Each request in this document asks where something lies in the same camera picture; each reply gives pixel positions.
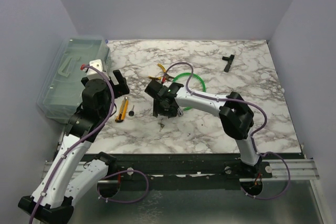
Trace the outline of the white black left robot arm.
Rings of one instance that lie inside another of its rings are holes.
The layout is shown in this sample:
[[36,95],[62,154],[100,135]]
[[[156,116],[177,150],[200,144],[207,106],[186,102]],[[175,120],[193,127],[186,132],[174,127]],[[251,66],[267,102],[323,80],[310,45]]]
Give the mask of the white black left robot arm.
[[129,94],[126,78],[113,71],[114,84],[104,73],[82,78],[82,103],[66,125],[63,141],[43,181],[18,207],[29,214],[32,223],[68,223],[75,205],[100,179],[112,179],[118,170],[116,158],[100,152],[89,166],[73,178],[83,156],[112,116],[114,100]]

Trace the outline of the small silver key bunch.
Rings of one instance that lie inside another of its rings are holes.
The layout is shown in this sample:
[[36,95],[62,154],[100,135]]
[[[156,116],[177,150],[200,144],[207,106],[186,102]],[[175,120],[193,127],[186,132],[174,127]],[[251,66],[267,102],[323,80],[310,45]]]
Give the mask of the small silver key bunch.
[[158,123],[158,125],[160,126],[160,129],[159,129],[159,131],[162,131],[162,130],[163,130],[163,128],[165,127],[165,125],[164,125],[163,123],[161,123],[161,122],[159,122],[159,123]]

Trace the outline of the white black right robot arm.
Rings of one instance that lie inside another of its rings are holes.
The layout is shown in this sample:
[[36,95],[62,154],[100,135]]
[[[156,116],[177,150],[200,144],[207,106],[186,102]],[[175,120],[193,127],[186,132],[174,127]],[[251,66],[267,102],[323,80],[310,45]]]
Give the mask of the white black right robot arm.
[[193,91],[176,82],[167,87],[152,80],[145,88],[145,93],[153,98],[155,117],[176,117],[181,107],[192,107],[218,117],[226,135],[236,141],[242,173],[249,178],[259,174],[261,157],[252,141],[254,113],[250,109],[251,103],[244,101],[237,92],[224,96]]

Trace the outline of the green cable lock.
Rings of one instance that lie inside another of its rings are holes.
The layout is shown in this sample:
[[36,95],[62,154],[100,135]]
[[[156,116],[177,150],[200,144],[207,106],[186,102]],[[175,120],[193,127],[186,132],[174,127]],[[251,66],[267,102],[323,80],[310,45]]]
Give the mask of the green cable lock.
[[[173,79],[173,82],[176,82],[178,79],[180,79],[182,77],[189,77],[190,75],[191,75],[191,73],[189,73],[189,72],[178,74]],[[204,80],[200,76],[198,76],[197,74],[193,74],[193,78],[196,78],[200,82],[200,84],[202,86],[202,90],[203,90],[203,92],[205,92],[206,91],[206,85],[205,85]],[[190,106],[187,106],[187,107],[185,107],[183,109],[178,109],[177,110],[177,114],[178,114],[178,116],[183,116],[183,114],[184,114],[185,111],[188,111],[188,110],[191,110],[191,109],[192,109],[192,107],[190,107]]]

